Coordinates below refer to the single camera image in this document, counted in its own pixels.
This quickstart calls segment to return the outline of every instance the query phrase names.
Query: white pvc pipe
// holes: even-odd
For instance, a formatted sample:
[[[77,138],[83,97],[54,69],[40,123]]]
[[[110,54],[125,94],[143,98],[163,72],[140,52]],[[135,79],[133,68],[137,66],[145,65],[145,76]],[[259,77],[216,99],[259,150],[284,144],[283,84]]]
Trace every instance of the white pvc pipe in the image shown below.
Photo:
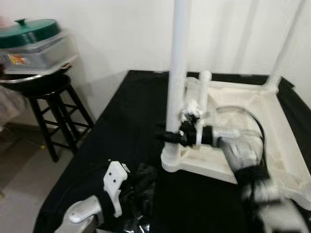
[[[199,96],[199,108],[202,113],[207,111],[207,101],[208,101],[208,83],[212,79],[212,74],[208,70],[200,73],[200,96]],[[200,146],[202,142],[203,134],[203,123],[200,120],[196,126],[196,145]]]
[[[295,31],[298,20],[301,18],[301,13],[305,7],[305,4],[306,4],[306,0],[300,0],[299,5],[298,5],[296,12],[294,14],[292,23],[290,25],[290,28],[288,30],[288,34],[285,38],[285,41],[283,43],[283,46],[282,46],[280,52],[276,58],[275,65],[272,69],[272,72],[269,76],[269,79],[268,79],[267,83],[265,84],[265,87],[268,90],[274,90],[276,92],[278,91],[278,85],[281,81],[282,63],[284,62],[284,60],[286,58],[286,53],[288,52],[289,44],[293,41],[294,31]]]
[[[171,71],[166,116],[166,131],[174,133],[179,130],[181,111],[184,107],[190,7],[191,0],[175,0]],[[179,145],[165,143],[161,155],[163,168],[171,172],[178,170],[179,158]]]

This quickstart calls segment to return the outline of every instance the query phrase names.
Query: stool leg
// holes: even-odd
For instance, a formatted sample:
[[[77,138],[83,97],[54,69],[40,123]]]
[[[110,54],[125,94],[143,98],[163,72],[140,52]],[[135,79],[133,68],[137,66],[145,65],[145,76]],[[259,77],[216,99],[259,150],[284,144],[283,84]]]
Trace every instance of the stool leg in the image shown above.
[[[50,109],[59,124],[60,129],[62,130],[62,133],[65,137],[66,142],[68,143],[68,146],[71,148],[72,153],[74,154],[78,148],[77,145],[74,143],[73,137],[67,127],[67,124],[65,122],[65,119],[63,118],[61,112],[59,111],[57,100],[54,97],[47,98],[46,101],[48,102]]]
[[[50,137],[50,134],[49,134],[49,131],[48,131],[48,128],[46,126],[46,124],[44,123],[44,118],[41,114],[41,110],[40,110],[40,107],[39,107],[39,104],[37,102],[36,99],[29,99],[29,103],[31,105],[31,108],[33,109],[33,112],[34,112],[34,115],[35,115],[35,118],[39,124],[39,127],[43,133],[43,137],[45,139],[45,143],[47,144],[47,148],[49,150],[49,153],[50,153],[50,156],[53,160],[53,162],[57,162],[58,161],[58,156],[55,152],[55,148],[52,144],[52,141],[51,141],[51,137]]]
[[[57,101],[57,105],[58,105],[59,110],[61,111],[63,117],[66,116],[68,111],[67,111],[67,109],[66,109],[66,107],[64,105],[64,102],[63,102],[62,98],[60,97],[60,95],[56,95],[54,98]],[[72,132],[72,134],[74,136],[74,138],[75,139],[79,139],[80,134],[77,131],[76,127],[74,126],[70,116],[68,116],[68,118],[66,118],[65,121],[67,122],[67,124],[68,124],[68,126],[69,126],[69,128],[70,128],[70,130],[71,130],[71,132]]]
[[[69,93],[69,95],[72,98],[73,102],[77,105],[80,113],[82,114],[82,116],[86,120],[86,122],[89,125],[89,127],[92,128],[94,126],[94,123],[93,123],[91,117],[89,116],[89,114],[87,113],[86,109],[84,108],[83,104],[81,103],[77,93],[75,92],[75,90],[73,89],[73,87],[71,85],[68,86],[67,92]]]

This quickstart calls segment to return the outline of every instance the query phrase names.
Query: black cable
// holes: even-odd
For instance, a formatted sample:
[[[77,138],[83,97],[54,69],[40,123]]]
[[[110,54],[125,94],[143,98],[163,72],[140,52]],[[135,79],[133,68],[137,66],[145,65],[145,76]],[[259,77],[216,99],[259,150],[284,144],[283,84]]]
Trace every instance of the black cable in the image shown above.
[[[264,129],[259,122],[259,120],[248,110],[245,108],[239,107],[239,106],[223,106],[223,107],[218,107],[216,108],[217,110],[242,110],[243,112],[246,112],[249,114],[249,116],[256,122],[258,125],[260,132],[261,132],[261,140],[262,140],[262,155],[261,155],[261,160],[259,165],[264,166],[267,168],[267,160],[266,160],[266,152],[265,152],[265,134],[264,134]]]
[[[108,168],[108,164],[102,164],[98,167],[93,168],[92,170],[88,171],[87,173],[83,174],[81,177],[79,177],[78,179],[76,179],[73,183],[71,183],[71,185],[66,189],[66,191],[63,193],[61,199],[59,200],[57,206],[55,207],[54,211],[52,212],[52,216],[49,219],[49,222],[47,223],[46,226],[46,232],[49,232],[49,227],[51,226],[52,220],[55,217],[55,214],[57,213],[58,209],[60,208],[64,198],[66,195],[68,195],[68,193],[76,186],[78,185],[83,179],[85,179],[86,177],[88,177],[89,175],[93,174],[93,172],[100,170],[104,167]]]
[[[241,110],[243,112],[246,112],[249,114],[249,116],[257,123],[260,132],[261,132],[261,140],[262,140],[262,155],[261,155],[261,160],[259,165],[264,166],[266,169],[268,169],[267,167],[267,161],[266,161],[266,152],[265,152],[265,134],[264,134],[264,129],[261,125],[261,123],[259,122],[259,120],[248,110],[246,110],[245,108],[239,107],[239,106],[224,106],[224,107],[219,107],[216,108],[217,110]],[[255,183],[252,182],[251,183],[251,194],[250,194],[250,202],[253,205],[254,204],[254,199],[255,199]]]

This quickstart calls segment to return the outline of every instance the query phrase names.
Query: green lid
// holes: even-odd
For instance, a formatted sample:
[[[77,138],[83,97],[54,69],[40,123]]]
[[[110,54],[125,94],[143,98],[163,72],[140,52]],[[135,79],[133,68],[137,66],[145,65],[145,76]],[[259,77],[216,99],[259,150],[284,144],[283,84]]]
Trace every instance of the green lid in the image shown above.
[[[33,44],[60,33],[60,28],[54,19],[25,22],[22,18],[15,22],[18,24],[0,30],[0,49]]]

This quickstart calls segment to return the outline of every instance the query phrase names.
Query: black table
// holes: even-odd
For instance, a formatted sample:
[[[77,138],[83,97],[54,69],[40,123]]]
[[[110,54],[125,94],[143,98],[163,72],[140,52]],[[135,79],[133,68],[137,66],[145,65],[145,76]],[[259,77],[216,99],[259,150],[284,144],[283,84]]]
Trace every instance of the black table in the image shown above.
[[[266,78],[213,75],[218,81],[251,84],[263,84]],[[108,159],[123,162],[130,170],[135,170],[142,162],[158,168],[155,191],[157,224],[152,226],[152,232],[248,232],[236,185],[186,171],[168,173],[161,168],[160,154],[164,144],[155,139],[155,132],[159,130],[157,122],[166,118],[167,87],[168,72],[131,70],[127,73],[92,132],[45,200],[34,233],[53,232],[61,224],[69,206],[102,193],[106,168],[81,180],[54,213],[67,187],[80,174],[106,164]],[[311,125],[303,119],[310,118],[311,112],[292,87],[283,80],[279,99],[310,170],[311,150],[306,145],[311,140]]]

